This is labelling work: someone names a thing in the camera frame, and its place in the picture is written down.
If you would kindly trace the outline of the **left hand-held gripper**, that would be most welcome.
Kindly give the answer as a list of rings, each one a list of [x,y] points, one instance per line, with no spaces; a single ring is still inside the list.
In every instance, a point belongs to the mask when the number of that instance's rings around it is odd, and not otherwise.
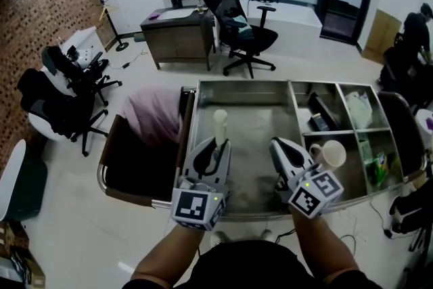
[[[211,231],[223,215],[229,188],[231,142],[215,137],[199,143],[185,157],[183,174],[173,188],[170,216],[182,227]]]

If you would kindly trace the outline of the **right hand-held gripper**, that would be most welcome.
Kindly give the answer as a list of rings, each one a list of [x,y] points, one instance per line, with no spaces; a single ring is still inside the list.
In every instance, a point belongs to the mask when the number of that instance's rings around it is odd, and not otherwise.
[[[322,164],[314,164],[311,155],[296,142],[274,137],[269,149],[280,176],[275,186],[279,199],[305,217],[320,215],[344,192],[334,173]]]

